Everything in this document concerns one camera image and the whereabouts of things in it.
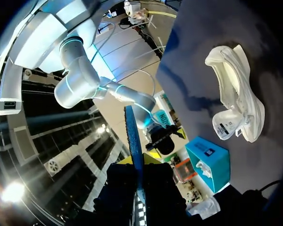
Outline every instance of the white shoe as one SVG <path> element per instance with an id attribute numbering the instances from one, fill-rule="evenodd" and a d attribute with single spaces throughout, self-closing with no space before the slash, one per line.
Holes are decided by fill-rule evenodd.
<path id="1" fill-rule="evenodd" d="M 220 101 L 228 109 L 213 117 L 213 127 L 221 140 L 234 133 L 253 143 L 261 134 L 265 109 L 250 88 L 250 65 L 240 45 L 213 48 L 205 64 L 218 78 Z"/>

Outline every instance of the white robotic arm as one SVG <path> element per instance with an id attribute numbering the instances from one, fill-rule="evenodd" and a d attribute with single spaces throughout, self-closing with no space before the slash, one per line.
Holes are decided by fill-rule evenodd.
<path id="1" fill-rule="evenodd" d="M 176 132 L 176 128 L 163 128 L 154 122 L 151 111 L 155 99 L 107 78 L 100 78 L 86 55 L 85 50 L 93 44 L 104 13 L 121 1 L 44 0 L 43 4 L 38 4 L 38 8 L 25 18 L 25 24 L 19 24 L 16 29 L 19 32 L 15 30 L 15 40 L 10 40 L 8 55 L 0 56 L 2 59 L 7 56 L 8 64 L 1 80 L 0 114 L 14 114 L 21 109 L 22 68 L 40 68 L 46 73 L 67 69 L 68 74 L 54 91 L 61 106 L 72 108 L 84 99 L 104 98 L 110 92 L 120 101 L 132 103 L 137 126 L 145 131 L 153 144 L 148 150 L 160 149 L 158 145 L 161 144 L 166 150 L 164 154 L 172 151 L 174 144 L 169 135 Z"/>
<path id="2" fill-rule="evenodd" d="M 151 142 L 151 134 L 162 126 L 151 115 L 155 99 L 142 92 L 99 77 L 91 65 L 83 41 L 79 37 L 65 40 L 60 47 L 60 57 L 68 74 L 55 87 L 55 98 L 64 108 L 71 108 L 84 99 L 103 99 L 107 92 L 122 102 L 133 105 L 137 127 L 143 129 L 146 139 Z"/>

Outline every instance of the white cable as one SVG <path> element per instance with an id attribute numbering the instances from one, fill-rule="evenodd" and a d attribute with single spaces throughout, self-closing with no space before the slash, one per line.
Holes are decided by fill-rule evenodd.
<path id="1" fill-rule="evenodd" d="M 154 96 L 154 94 L 155 94 L 155 87 L 156 87 L 155 80 L 154 80 L 154 78 L 153 78 L 153 76 L 152 76 L 151 74 L 149 74 L 148 72 L 146 72 L 146 71 L 144 71 L 144 70 L 142 70 L 142 69 L 130 69 L 130 70 L 123 71 L 123 72 L 121 72 L 118 76 L 116 76 L 114 79 L 117 79 L 117 78 L 120 77 L 123 73 L 129 72 L 129 71 L 139 71 L 139 72 L 143 72 L 143 73 L 147 74 L 147 75 L 152 79 L 152 83 L 153 83 L 152 96 Z M 124 80 L 124 79 L 126 79 L 126 78 L 129 78 L 129 77 L 130 77 L 131 75 L 133 75 L 133 74 L 135 74 L 135 73 L 132 73 L 132 74 L 130 74 L 130 75 L 128 75 L 128 76 L 126 76 L 126 77 L 120 79 L 120 80 L 117 81 L 117 82 L 120 82 L 120 81 L 122 81 L 122 80 Z M 108 85 L 109 83 L 111 83 L 111 82 L 112 82 L 112 80 L 110 80 L 109 82 L 107 82 L 104 86 L 107 86 L 107 85 Z"/>
<path id="2" fill-rule="evenodd" d="M 159 36 L 158 36 L 158 40 L 159 40 L 160 45 L 162 46 L 162 41 L 161 41 L 161 38 Z"/>
<path id="3" fill-rule="evenodd" d="M 110 33 L 110 35 L 108 36 L 108 38 L 105 39 L 104 43 L 96 50 L 96 52 L 95 52 L 93 58 L 91 59 L 90 63 L 93 62 L 95 56 L 99 53 L 100 49 L 106 44 L 106 42 L 107 42 L 107 41 L 111 38 L 111 36 L 114 34 L 114 31 L 115 31 L 115 29 L 116 29 L 116 26 L 115 26 L 114 23 L 111 23 L 111 22 L 109 22 L 109 24 L 113 25 L 113 30 L 112 30 L 112 32 Z"/>
<path id="4" fill-rule="evenodd" d="M 156 45 L 156 47 L 158 48 L 158 45 L 156 44 L 156 42 L 154 41 L 154 39 L 152 38 L 152 36 L 151 35 L 149 35 L 149 34 L 146 34 L 145 32 L 143 32 L 142 30 L 141 30 L 141 32 L 144 34 L 144 35 L 147 35 L 148 37 L 150 37 L 152 40 L 153 40 L 153 42 L 154 42 L 154 44 Z"/>
<path id="5" fill-rule="evenodd" d="M 146 111 L 146 112 L 150 115 L 151 119 L 152 119 L 156 124 L 161 125 L 163 128 L 166 128 L 164 125 L 162 125 L 162 124 L 154 117 L 154 115 L 153 115 L 147 108 L 143 107 L 142 105 L 140 105 L 140 104 L 138 104 L 138 103 L 134 103 L 134 105 L 136 105 L 136 106 L 140 107 L 141 109 L 143 109 L 144 111 Z"/>
<path id="6" fill-rule="evenodd" d="M 121 31 L 119 31 L 119 32 L 117 32 L 117 33 L 114 33 L 113 35 L 120 34 L 121 32 L 124 32 L 124 31 L 126 31 L 126 30 L 129 30 L 129 29 L 131 29 L 131 28 L 134 28 L 134 27 L 137 27 L 137 26 L 140 26 L 140 25 L 143 25 L 143 24 L 148 24 L 148 23 L 149 23 L 149 22 L 147 21 L 147 22 L 143 22 L 143 23 L 140 23 L 140 24 L 133 25 L 133 26 L 131 26 L 131 27 L 122 29 Z"/>
<path id="7" fill-rule="evenodd" d="M 28 208 L 28 206 L 26 205 L 26 203 L 23 201 L 23 200 L 21 200 L 22 201 L 22 203 L 25 205 L 25 207 L 28 209 L 28 211 L 41 223 L 41 224 L 43 224 L 44 226 L 46 226 L 46 224 L 44 224 L 29 208 Z"/>
<path id="8" fill-rule="evenodd" d="M 57 219 L 55 219 L 50 213 L 48 213 L 45 209 L 40 207 L 32 198 L 32 205 L 40 212 L 42 213 L 47 219 L 49 219 L 52 223 L 54 223 L 57 226 L 63 226 L 63 223 Z"/>
<path id="9" fill-rule="evenodd" d="M 130 44 L 132 44 L 132 43 L 134 43 L 134 42 L 136 42 L 136 41 L 142 40 L 142 39 L 143 39 L 143 38 L 140 38 L 140 39 L 133 40 L 133 41 L 131 41 L 131 42 L 129 42 L 129 43 L 126 43 L 126 44 L 124 44 L 124 45 L 122 45 L 122 46 L 120 46 L 120 47 L 118 47 L 118 48 L 112 50 L 111 52 L 108 52 L 106 55 L 103 55 L 102 58 L 108 56 L 109 54 L 113 53 L 114 51 L 119 50 L 120 48 L 122 48 L 122 47 L 124 47 L 124 46 L 130 45 Z"/>
<path id="10" fill-rule="evenodd" d="M 163 47 L 166 47 L 166 46 L 158 46 L 158 48 L 155 48 L 155 49 L 152 49 L 152 50 L 149 51 L 149 52 L 143 53 L 143 54 L 141 54 L 140 56 L 137 56 L 137 57 L 133 58 L 132 60 L 127 61 L 127 62 L 125 62 L 125 63 L 128 64 L 128 63 L 130 63 L 130 62 L 132 62 L 132 61 L 134 61 L 134 60 L 136 60 L 136 59 L 138 59 L 138 58 L 140 58 L 140 57 L 142 57 L 142 56 L 144 56 L 144 55 L 147 55 L 147 54 L 149 54 L 149 53 L 151 53 L 151 52 L 154 52 L 155 50 L 158 50 L 158 49 L 163 48 Z M 122 63 L 120 66 L 118 66 L 116 69 L 112 70 L 111 72 L 113 73 L 115 70 L 117 70 L 118 68 L 120 68 L 121 66 L 123 66 L 123 64 L 124 64 L 124 63 Z"/>

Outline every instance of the dark tabletop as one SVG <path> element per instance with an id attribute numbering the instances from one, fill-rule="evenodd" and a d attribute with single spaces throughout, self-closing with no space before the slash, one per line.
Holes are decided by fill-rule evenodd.
<path id="1" fill-rule="evenodd" d="M 222 141 L 212 117 L 226 110 L 217 77 L 204 64 L 219 45 L 240 44 L 250 63 L 250 85 L 266 109 L 261 136 Z M 260 189 L 283 172 L 283 54 L 265 23 L 238 0 L 183 0 L 156 78 L 178 114 L 189 140 L 201 136 L 227 148 L 230 183 L 240 192 Z"/>

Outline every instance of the shoe label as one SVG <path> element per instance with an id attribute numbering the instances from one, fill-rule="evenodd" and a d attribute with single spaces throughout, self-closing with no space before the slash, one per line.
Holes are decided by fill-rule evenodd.
<path id="1" fill-rule="evenodd" d="M 226 130 L 226 128 L 224 127 L 224 125 L 222 123 L 219 124 L 220 127 L 218 127 L 218 134 L 222 135 L 222 134 L 226 134 L 228 135 L 229 132 Z"/>

